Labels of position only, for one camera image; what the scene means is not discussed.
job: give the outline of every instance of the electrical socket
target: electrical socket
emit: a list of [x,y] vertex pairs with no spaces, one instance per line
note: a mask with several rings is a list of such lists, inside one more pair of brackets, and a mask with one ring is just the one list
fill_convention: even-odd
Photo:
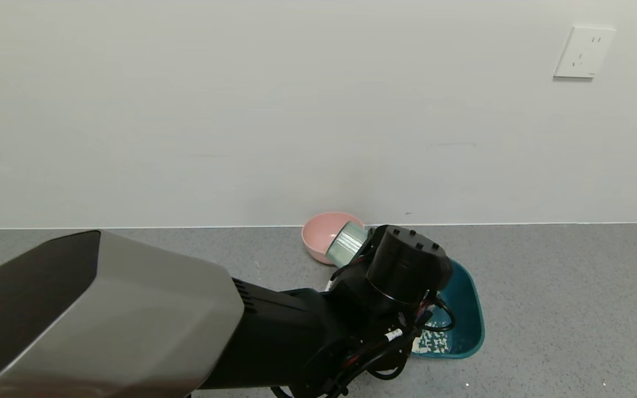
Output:
[[594,78],[615,34],[614,29],[572,28],[554,76]]

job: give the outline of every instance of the white outlet plate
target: white outlet plate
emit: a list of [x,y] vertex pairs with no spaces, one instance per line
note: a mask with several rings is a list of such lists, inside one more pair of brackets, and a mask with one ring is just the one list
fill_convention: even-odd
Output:
[[572,28],[554,76],[594,78],[614,41],[614,29]]

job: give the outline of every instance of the white label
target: white label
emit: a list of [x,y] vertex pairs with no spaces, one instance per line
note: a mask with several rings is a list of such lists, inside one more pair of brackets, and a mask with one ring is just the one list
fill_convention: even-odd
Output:
[[402,336],[402,329],[401,328],[396,328],[392,332],[385,333],[385,337],[387,337],[387,341],[388,342],[392,342],[392,340],[394,340],[395,338],[398,338],[400,336]]

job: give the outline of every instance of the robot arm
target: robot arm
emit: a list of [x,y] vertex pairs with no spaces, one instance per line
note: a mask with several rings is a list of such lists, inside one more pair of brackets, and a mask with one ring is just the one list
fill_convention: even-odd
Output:
[[364,371],[399,375],[451,272],[441,247],[391,225],[326,292],[275,292],[109,232],[53,239],[0,267],[0,396],[335,397]]

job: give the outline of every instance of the black cable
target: black cable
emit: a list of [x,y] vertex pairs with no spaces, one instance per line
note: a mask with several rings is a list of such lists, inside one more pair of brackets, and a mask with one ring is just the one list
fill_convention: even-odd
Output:
[[361,257],[358,257],[357,259],[354,259],[352,262],[347,264],[345,267],[340,267],[339,269],[337,269],[336,272],[334,272],[333,275],[331,275],[331,279],[329,279],[329,280],[336,279],[339,275],[343,274],[343,272],[345,270],[349,269],[352,265],[356,265],[356,264],[359,264],[361,262],[364,262],[364,260],[365,260],[365,256],[361,255]]
[[388,344],[387,347],[378,351],[372,358],[370,358],[365,363],[358,366],[357,369],[349,373],[344,380],[336,380],[336,383],[338,384],[338,386],[334,389],[334,391],[331,394],[328,395],[328,398],[337,398],[339,395],[341,395],[341,393],[346,389],[346,386],[349,385],[354,378],[358,377],[358,375],[360,375],[365,370],[367,370],[367,368],[369,368],[370,365],[379,361],[385,355],[392,354],[397,350],[401,350],[402,348],[405,348],[407,346],[407,343],[411,342],[412,339],[414,339],[417,336],[417,333],[419,333],[419,330],[420,330],[419,328],[415,328],[414,330],[412,330],[411,333],[407,335],[402,335],[402,337],[396,338],[395,340],[393,340],[391,344]]
[[447,313],[447,315],[449,315],[451,323],[449,323],[445,327],[430,327],[428,325],[424,325],[424,327],[422,327],[422,328],[424,330],[427,330],[428,332],[435,332],[435,333],[449,332],[449,330],[455,328],[456,327],[456,317],[453,315],[453,312],[452,312],[451,308],[449,308],[447,303],[445,303],[444,300],[442,300],[441,298],[437,297],[435,299],[435,305],[437,305],[437,307],[441,308],[442,310],[444,310],[444,312]]
[[270,387],[276,398],[291,398],[291,395],[284,392],[281,387]]
[[402,365],[399,365],[395,370],[393,370],[392,373],[387,373],[387,375],[372,369],[368,369],[367,372],[370,373],[370,375],[372,375],[373,377],[378,378],[380,380],[392,380],[392,379],[396,379],[397,376],[399,376],[404,369],[405,369],[405,364],[403,363]]

